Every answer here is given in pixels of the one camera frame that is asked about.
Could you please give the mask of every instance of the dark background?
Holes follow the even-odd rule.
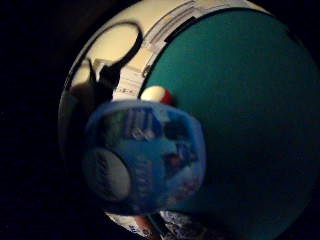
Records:
[[[78,51],[134,2],[1,3],[0,239],[138,239],[70,190],[56,133],[59,97]],[[320,63],[316,0],[254,2],[289,25]],[[319,192],[279,239],[320,239]]]

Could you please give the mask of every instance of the red object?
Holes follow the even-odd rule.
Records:
[[[171,96],[170,92],[168,91],[168,89],[165,89],[164,96],[161,98],[160,102],[168,104],[168,105],[172,104],[172,96]]]

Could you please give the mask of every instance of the small printed image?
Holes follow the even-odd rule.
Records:
[[[164,154],[162,159],[165,166],[165,177],[168,179],[190,166],[196,160],[196,155],[191,151],[190,144],[178,142],[176,152]]]
[[[133,108],[126,112],[123,138],[150,141],[162,136],[161,123],[151,108]]]
[[[172,119],[164,124],[164,134],[169,140],[189,140],[189,131],[183,118]]]

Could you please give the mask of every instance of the blue label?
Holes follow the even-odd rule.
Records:
[[[205,147],[201,126],[183,111],[143,101],[110,103],[93,114],[86,136],[87,151],[108,149],[121,159],[128,172],[123,173],[123,168],[114,163],[114,157],[112,164],[108,163],[108,154],[106,160],[94,160],[93,155],[84,159],[83,170],[94,192],[97,193],[95,182],[105,179],[109,192],[111,189],[110,196],[126,193],[117,189],[123,188],[119,180],[105,177],[103,169],[109,171],[108,176],[117,178],[117,174],[110,175],[109,165],[122,171],[119,174],[124,186],[130,182],[130,192],[117,203],[110,204],[111,212],[134,215],[164,209],[190,196],[202,183]],[[102,172],[98,175],[88,174],[97,164],[107,166],[100,167]],[[98,195],[110,202],[116,199]]]

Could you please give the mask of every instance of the teal circular surface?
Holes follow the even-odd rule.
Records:
[[[169,89],[202,123],[208,167],[199,192],[171,210],[209,215],[237,239],[284,231],[319,173],[319,80],[309,53],[272,16],[225,11],[180,33],[145,87]]]

